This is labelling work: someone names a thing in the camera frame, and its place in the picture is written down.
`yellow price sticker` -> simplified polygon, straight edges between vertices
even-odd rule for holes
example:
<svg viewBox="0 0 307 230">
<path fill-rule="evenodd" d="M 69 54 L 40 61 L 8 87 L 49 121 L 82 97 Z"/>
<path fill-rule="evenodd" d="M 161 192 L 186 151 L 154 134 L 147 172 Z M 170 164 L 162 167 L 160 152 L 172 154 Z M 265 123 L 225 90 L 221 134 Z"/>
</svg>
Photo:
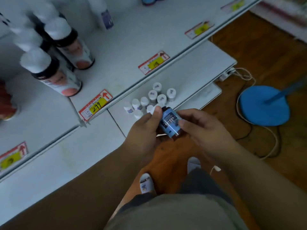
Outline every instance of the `yellow price sticker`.
<svg viewBox="0 0 307 230">
<path fill-rule="evenodd" d="M 90 108 L 90 112 L 94 115 L 97 113 L 105 104 L 107 103 L 107 100 L 105 100 L 103 97 L 100 97 Z"/>
<path fill-rule="evenodd" d="M 244 4 L 245 4 L 245 0 L 241 0 L 236 4 L 233 4 L 231 6 L 231 9 L 232 9 L 232 11 L 236 11 L 236 10 L 240 9 L 242 6 L 244 6 Z"/>
<path fill-rule="evenodd" d="M 7 158 L 5 158 L 2 162 L 1 162 L 1 168 L 2 169 L 6 169 L 7 167 L 11 166 L 13 163 L 19 161 L 21 159 L 21 155 L 20 152 L 16 152 L 10 156 L 8 156 Z"/>
<path fill-rule="evenodd" d="M 155 59 L 154 61 L 152 61 L 148 67 L 153 70 L 154 68 L 158 67 L 160 64 L 162 64 L 164 62 L 162 57 L 158 57 L 157 59 Z"/>
<path fill-rule="evenodd" d="M 197 35 L 201 35 L 202 33 L 204 33 L 206 30 L 208 30 L 209 24 L 205 23 L 204 25 L 202 25 L 200 28 L 197 28 L 196 30 L 194 30 L 194 33 Z"/>
</svg>

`foot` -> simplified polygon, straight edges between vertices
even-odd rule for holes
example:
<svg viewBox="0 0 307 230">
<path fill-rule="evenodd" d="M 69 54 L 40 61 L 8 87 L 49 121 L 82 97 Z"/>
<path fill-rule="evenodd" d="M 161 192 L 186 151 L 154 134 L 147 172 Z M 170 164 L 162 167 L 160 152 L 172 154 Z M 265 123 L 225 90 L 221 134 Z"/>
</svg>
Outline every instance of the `foot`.
<svg viewBox="0 0 307 230">
<path fill-rule="evenodd" d="M 154 184 L 153 184 L 153 180 L 151 178 L 151 176 L 148 173 L 145 173 L 141 176 L 140 178 L 140 188 L 141 188 L 141 192 L 142 194 L 151 192 L 151 193 L 156 193 L 155 189 L 154 189 Z"/>
<path fill-rule="evenodd" d="M 188 160 L 188 174 L 197 168 L 201 169 L 201 162 L 196 157 L 190 157 Z"/>
</svg>

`forearm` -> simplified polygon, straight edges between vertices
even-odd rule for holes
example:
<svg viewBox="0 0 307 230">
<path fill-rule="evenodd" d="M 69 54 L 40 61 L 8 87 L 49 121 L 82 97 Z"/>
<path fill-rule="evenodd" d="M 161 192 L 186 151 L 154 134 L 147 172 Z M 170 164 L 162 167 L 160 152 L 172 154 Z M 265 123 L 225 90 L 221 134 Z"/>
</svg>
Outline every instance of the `forearm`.
<svg viewBox="0 0 307 230">
<path fill-rule="evenodd" d="M 101 229 L 142 165 L 121 146 L 2 229 Z"/>
<path fill-rule="evenodd" d="M 305 229 L 307 195 L 241 146 L 222 160 L 236 191 L 263 229 Z"/>
</svg>

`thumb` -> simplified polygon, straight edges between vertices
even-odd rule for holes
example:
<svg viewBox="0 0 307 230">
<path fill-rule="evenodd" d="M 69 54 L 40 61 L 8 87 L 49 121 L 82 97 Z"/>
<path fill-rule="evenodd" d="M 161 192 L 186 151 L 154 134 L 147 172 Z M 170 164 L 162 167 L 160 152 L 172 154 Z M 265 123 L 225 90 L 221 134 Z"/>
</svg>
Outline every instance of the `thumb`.
<svg viewBox="0 0 307 230">
<path fill-rule="evenodd" d="M 161 119 L 162 119 L 162 108 L 160 106 L 156 106 L 152 117 L 147 121 L 146 125 L 150 130 L 156 131 Z"/>
<path fill-rule="evenodd" d="M 179 126 L 181 127 L 182 130 L 184 130 L 186 133 L 190 134 L 191 136 L 194 136 L 196 139 L 200 139 L 205 132 L 202 127 L 184 119 L 179 120 Z"/>
</svg>

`hand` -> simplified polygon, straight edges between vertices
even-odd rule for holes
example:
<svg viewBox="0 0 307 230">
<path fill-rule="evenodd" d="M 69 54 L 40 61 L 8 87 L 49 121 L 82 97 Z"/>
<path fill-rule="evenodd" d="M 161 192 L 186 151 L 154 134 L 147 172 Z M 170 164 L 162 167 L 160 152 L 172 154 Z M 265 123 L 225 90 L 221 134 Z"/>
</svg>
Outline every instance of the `hand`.
<svg viewBox="0 0 307 230">
<path fill-rule="evenodd" d="M 156 147 L 168 138 L 168 136 L 166 136 L 167 138 L 156 137 L 161 119 L 162 108 L 157 106 L 153 115 L 148 113 L 133 124 L 123 143 L 129 153 L 133 153 L 133 156 L 136 156 L 144 164 L 152 160 Z"/>
<path fill-rule="evenodd" d="M 239 146 L 216 117 L 197 109 L 181 110 L 178 114 L 183 118 L 179 121 L 182 130 L 211 156 L 223 155 Z"/>
</svg>

